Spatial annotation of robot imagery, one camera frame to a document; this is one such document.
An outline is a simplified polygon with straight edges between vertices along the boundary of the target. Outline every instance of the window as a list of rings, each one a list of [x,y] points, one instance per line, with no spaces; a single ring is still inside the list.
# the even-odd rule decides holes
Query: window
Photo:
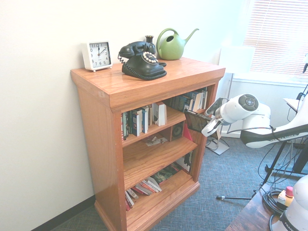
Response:
[[[252,73],[307,80],[308,1],[255,0],[244,45],[256,48]]]

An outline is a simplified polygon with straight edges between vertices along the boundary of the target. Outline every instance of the telephone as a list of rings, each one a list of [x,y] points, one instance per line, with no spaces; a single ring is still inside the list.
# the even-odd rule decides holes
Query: telephone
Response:
[[[166,63],[159,62],[155,56],[155,45],[148,42],[133,42],[122,47],[117,57],[126,75],[143,80],[153,80],[164,77]]]

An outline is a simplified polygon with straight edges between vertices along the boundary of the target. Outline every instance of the clock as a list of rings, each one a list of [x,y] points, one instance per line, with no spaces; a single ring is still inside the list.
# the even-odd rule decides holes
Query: clock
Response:
[[[86,42],[81,44],[85,68],[96,71],[112,66],[108,41]]]

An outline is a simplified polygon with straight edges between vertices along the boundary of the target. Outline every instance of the bookshelf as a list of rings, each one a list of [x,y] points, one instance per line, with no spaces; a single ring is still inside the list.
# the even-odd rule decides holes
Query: bookshelf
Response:
[[[91,176],[95,208],[110,231],[145,231],[199,189],[199,173],[206,138],[190,131],[185,137],[154,146],[141,140],[149,135],[170,133],[172,126],[185,121],[185,115],[167,107],[167,123],[149,126],[148,133],[132,134],[121,140],[123,112],[207,87],[207,106],[214,102],[218,82],[225,68],[192,59],[166,61],[167,75],[143,81],[124,75],[122,65],[91,72],[71,70],[77,86]],[[140,196],[126,211],[125,190],[194,150],[190,173],[180,171],[161,185],[162,191]]]

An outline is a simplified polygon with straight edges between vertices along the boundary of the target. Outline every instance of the watering can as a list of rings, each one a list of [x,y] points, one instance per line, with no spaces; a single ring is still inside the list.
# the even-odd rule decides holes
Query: watering can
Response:
[[[165,38],[161,44],[160,38],[166,31],[173,31],[174,35],[171,35]],[[180,59],[184,52],[184,47],[191,36],[195,31],[199,30],[198,28],[193,30],[193,32],[187,37],[187,39],[181,39],[179,34],[172,28],[167,28],[163,30],[157,38],[156,48],[159,56],[165,60],[176,60]]]

